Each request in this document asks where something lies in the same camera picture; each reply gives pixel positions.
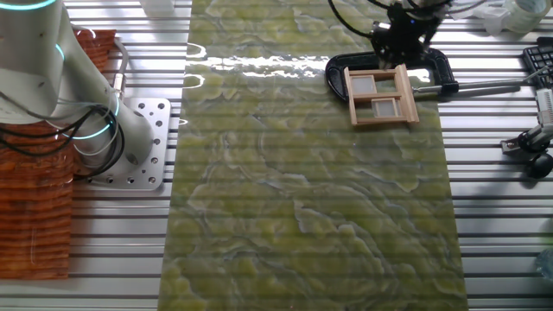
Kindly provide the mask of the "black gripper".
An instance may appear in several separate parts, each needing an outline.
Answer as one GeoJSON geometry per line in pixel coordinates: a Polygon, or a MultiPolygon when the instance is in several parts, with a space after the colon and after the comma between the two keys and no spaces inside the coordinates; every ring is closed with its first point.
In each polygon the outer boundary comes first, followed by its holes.
{"type": "Polygon", "coordinates": [[[442,23],[433,10],[409,12],[404,7],[390,7],[386,14],[389,27],[381,28],[374,23],[372,30],[372,47],[380,69],[395,67],[398,57],[422,57],[442,23]]]}

